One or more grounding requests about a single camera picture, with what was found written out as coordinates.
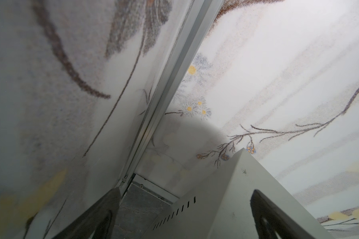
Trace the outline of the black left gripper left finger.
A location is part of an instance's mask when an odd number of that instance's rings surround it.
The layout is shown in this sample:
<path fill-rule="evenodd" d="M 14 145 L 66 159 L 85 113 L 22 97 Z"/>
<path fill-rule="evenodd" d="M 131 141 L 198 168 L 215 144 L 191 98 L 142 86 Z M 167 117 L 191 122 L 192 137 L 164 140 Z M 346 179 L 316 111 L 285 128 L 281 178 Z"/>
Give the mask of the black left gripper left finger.
<path fill-rule="evenodd" d="M 120 207 L 119 188 L 108 191 L 69 226 L 54 236 L 55 239 L 109 239 L 112 236 Z"/>

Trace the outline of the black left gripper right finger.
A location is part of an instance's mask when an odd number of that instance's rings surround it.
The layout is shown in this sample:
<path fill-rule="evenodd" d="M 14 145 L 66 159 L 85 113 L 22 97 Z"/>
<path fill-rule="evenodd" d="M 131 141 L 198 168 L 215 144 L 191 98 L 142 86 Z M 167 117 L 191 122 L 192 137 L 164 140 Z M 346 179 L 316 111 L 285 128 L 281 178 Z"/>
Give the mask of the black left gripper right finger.
<path fill-rule="evenodd" d="M 260 190 L 253 190 L 250 198 L 252 239 L 332 238 L 302 206 L 291 200 L 285 203 L 278 206 Z"/>

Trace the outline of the aluminium corner frame left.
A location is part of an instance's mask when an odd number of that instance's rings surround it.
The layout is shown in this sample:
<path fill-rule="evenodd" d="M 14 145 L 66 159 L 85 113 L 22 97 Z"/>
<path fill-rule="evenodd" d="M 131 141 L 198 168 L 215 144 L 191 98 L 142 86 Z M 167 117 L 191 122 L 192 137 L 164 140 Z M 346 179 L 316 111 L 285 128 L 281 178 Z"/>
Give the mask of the aluminium corner frame left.
<path fill-rule="evenodd" d="M 157 88 L 147 108 L 117 187 L 124 195 L 159 122 L 163 118 L 181 80 L 223 5 L 222 0 L 193 1 L 174 44 Z"/>

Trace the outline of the grey metal cabinet box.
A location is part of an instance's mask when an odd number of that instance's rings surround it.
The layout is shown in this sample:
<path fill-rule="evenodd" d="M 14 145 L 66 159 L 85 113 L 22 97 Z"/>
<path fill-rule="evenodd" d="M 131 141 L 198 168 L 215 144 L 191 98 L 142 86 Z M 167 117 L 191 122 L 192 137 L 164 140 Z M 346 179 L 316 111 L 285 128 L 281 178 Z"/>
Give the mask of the grey metal cabinet box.
<path fill-rule="evenodd" d="M 289 200 L 302 206 L 251 154 L 240 150 L 162 211 L 143 238 L 251 239 L 250 198 L 255 189 L 278 206 Z"/>

